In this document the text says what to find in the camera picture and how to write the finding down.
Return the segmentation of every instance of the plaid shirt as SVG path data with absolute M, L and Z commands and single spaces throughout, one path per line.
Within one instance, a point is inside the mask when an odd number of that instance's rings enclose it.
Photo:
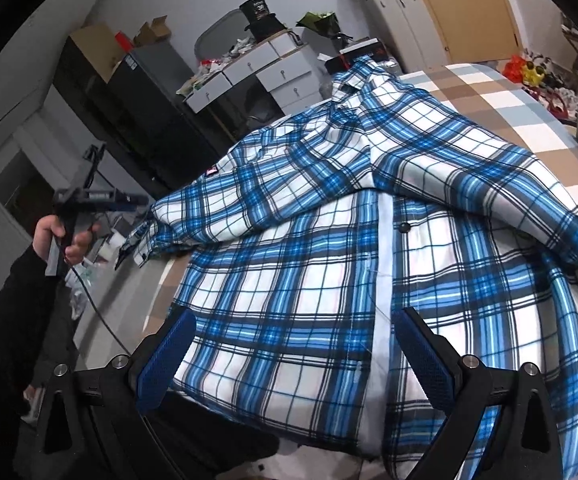
M 197 316 L 181 392 L 404 477 L 443 420 L 393 336 L 390 311 L 413 306 L 458 353 L 537 363 L 578 471 L 578 206 L 536 156 L 363 59 L 217 168 L 125 248 L 197 246 L 175 298 Z

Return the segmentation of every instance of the wooden door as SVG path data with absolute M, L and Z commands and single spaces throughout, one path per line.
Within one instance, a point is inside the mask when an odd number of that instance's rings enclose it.
M 520 50 L 508 0 L 424 0 L 451 62 L 508 59 Z

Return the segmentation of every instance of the floor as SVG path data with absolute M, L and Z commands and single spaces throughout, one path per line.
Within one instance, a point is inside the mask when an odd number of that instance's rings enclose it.
M 245 463 L 216 480 L 390 480 L 380 460 L 367 462 L 345 453 L 301 446 Z

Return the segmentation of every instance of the drawer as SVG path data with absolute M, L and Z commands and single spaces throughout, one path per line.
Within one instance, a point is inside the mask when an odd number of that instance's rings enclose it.
M 278 103 L 278 106 L 284 108 L 319 90 L 320 80 L 313 75 L 313 72 L 309 72 L 272 90 L 271 95 L 274 97 L 275 102 Z
M 296 50 L 298 46 L 295 44 L 293 37 L 288 32 L 285 34 L 281 34 L 277 38 L 269 41 L 271 46 L 274 47 L 274 50 L 277 52 L 278 56 L 286 56 L 292 50 Z
M 231 81 L 231 84 L 235 85 L 266 67 L 269 63 L 273 63 L 276 59 L 278 59 L 278 54 L 274 48 L 269 42 L 263 43 L 231 63 L 224 69 L 223 73 Z
M 307 97 L 283 107 L 283 112 L 287 115 L 296 115 L 320 102 L 322 102 L 322 97 L 320 96 L 320 92 L 316 92 L 315 94 L 307 95 Z
M 310 71 L 311 65 L 302 49 L 261 70 L 256 76 L 260 79 L 262 86 L 272 91 Z
M 210 104 L 211 101 L 224 94 L 229 88 L 231 88 L 231 83 L 229 83 L 227 78 L 223 74 L 217 74 L 201 89 L 194 90 L 194 93 L 187 99 L 187 104 L 192 110 L 198 113 Z

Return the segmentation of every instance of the person's arm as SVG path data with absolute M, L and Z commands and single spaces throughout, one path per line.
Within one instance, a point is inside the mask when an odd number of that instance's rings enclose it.
M 53 236 L 64 236 L 56 216 L 40 219 L 31 246 L 12 265 L 0 290 L 0 478 L 12 474 L 19 417 L 29 409 L 22 397 L 31 382 L 54 306 L 57 278 L 45 277 Z M 75 265 L 82 261 L 92 233 L 74 237 L 65 251 Z

